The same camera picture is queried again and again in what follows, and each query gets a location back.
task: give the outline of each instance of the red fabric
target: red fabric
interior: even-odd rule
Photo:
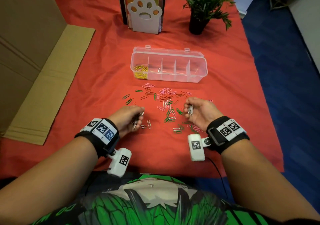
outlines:
[[[218,177],[208,162],[190,160],[187,135],[175,134],[172,128],[185,121],[179,116],[174,123],[164,123],[166,113],[157,109],[162,102],[153,96],[140,100],[145,82],[155,90],[169,87],[211,99],[227,116],[234,118],[249,134],[253,144],[283,171],[282,152],[259,82],[248,41],[236,7],[228,8],[232,27],[226,32],[222,20],[211,20],[202,35],[189,33],[189,9],[182,10],[184,0],[166,0],[163,32],[159,35],[133,32],[123,25],[119,0],[56,0],[67,23],[96,29],[89,48],[57,114],[44,146],[1,140],[0,178],[19,176],[72,140],[93,118],[108,117],[125,104],[122,97],[131,94],[137,105],[145,106],[145,120],[152,129],[139,130],[122,139],[118,147],[132,151],[131,169],[142,173]],[[145,81],[134,78],[130,60],[135,46],[184,49],[204,54],[208,75],[199,83]],[[181,109],[183,98],[175,108]],[[223,171],[221,159],[206,150]],[[98,170],[108,161],[99,160]]]

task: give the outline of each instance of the t-shirt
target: t-shirt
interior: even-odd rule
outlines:
[[[268,225],[279,222],[194,189],[176,178],[142,175],[120,186],[86,195],[32,225]]]

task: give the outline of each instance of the plastic container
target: plastic container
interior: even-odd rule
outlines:
[[[208,74],[207,60],[198,51],[135,47],[131,55],[134,77],[198,83]]]

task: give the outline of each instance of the black wristband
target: black wristband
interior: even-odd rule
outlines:
[[[100,158],[100,157],[106,158],[108,154],[112,153],[116,144],[118,143],[118,141],[120,139],[119,130],[118,130],[117,126],[109,119],[105,119],[105,120],[107,122],[109,122],[117,130],[117,133],[115,134],[115,136],[111,139],[111,141],[107,145],[100,138],[98,138],[96,135],[94,135],[90,131],[84,130],[74,136],[74,138],[82,136],[82,137],[85,137],[86,139],[88,139],[92,143],[94,149],[96,150],[98,158]]]
[[[213,122],[211,122],[206,130],[206,133],[208,134],[208,137],[210,138],[211,145],[207,148],[210,150],[215,150],[219,154],[221,154],[224,150],[226,150],[228,147],[230,147],[232,144],[242,140],[242,139],[248,139],[250,140],[249,136],[243,132],[236,137],[234,137],[232,140],[228,141],[218,130],[217,128],[221,126],[226,121],[230,120],[231,118],[227,116],[222,116]]]

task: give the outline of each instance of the blue carpet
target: blue carpet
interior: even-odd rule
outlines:
[[[242,24],[282,148],[284,176],[320,212],[318,70],[289,9],[270,12],[268,0],[254,0]],[[226,198],[219,179],[196,183]]]

